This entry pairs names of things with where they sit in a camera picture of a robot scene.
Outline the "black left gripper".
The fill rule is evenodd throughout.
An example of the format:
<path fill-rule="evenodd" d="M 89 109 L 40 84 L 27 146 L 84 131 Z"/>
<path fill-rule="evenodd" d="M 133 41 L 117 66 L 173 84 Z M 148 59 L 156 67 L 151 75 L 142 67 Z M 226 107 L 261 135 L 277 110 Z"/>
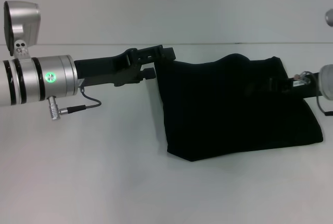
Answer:
<path fill-rule="evenodd" d="M 155 79 L 155 69 L 145 68 L 141 70 L 141 64 L 145 65 L 165 60 L 176 60 L 172 47 L 130 48 L 117 56 L 76 60 L 74 64 L 78 74 L 79 86 L 107 83 L 112 83 L 114 86 L 123 86 L 140 83 L 143 79 Z"/>

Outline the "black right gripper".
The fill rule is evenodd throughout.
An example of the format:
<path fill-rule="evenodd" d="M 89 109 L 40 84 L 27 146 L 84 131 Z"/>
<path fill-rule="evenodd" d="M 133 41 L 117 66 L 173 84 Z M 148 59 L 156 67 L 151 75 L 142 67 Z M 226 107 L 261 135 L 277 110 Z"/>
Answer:
<path fill-rule="evenodd" d="M 315 81 L 319 81 L 319 73 L 313 73 L 315 79 L 312 75 L 306 75 L 309 78 L 310 83 L 305 84 L 301 81 L 295 80 L 294 78 L 280 79 L 280 78 L 270 78 L 268 81 L 268 90 L 274 93 L 286 93 L 297 98 L 310 98 L 322 96 L 320 91 L 317 91 Z"/>

